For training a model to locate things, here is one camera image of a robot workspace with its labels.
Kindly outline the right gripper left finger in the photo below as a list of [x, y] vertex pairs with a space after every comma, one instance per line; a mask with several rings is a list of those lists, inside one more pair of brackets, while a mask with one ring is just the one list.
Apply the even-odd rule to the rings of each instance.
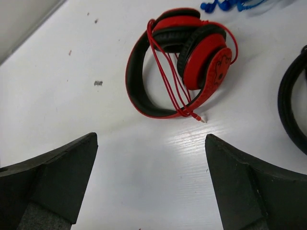
[[97, 134], [0, 169], [2, 230], [69, 230], [77, 221], [98, 149]]

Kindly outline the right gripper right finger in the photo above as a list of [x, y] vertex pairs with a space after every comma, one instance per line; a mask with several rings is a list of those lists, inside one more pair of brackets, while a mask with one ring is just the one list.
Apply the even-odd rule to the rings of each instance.
[[307, 176], [260, 160], [213, 134], [205, 151], [225, 230], [305, 230]]

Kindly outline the red black headphones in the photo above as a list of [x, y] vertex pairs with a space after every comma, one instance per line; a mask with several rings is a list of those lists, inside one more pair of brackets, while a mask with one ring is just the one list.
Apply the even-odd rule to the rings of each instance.
[[[226, 45], [226, 37], [231, 34], [228, 28], [203, 21], [200, 16], [192, 8], [168, 10], [148, 22], [146, 31], [134, 45], [126, 66], [125, 84], [131, 103], [141, 114], [155, 119], [191, 116], [201, 121], [195, 109], [219, 88], [238, 53]], [[172, 73], [182, 79], [184, 90], [197, 90], [197, 96], [182, 106], [173, 101], [174, 110], [159, 108], [151, 102], [143, 83], [148, 49], [154, 54], [161, 52], [166, 58], [177, 55], [177, 63], [170, 66]]]

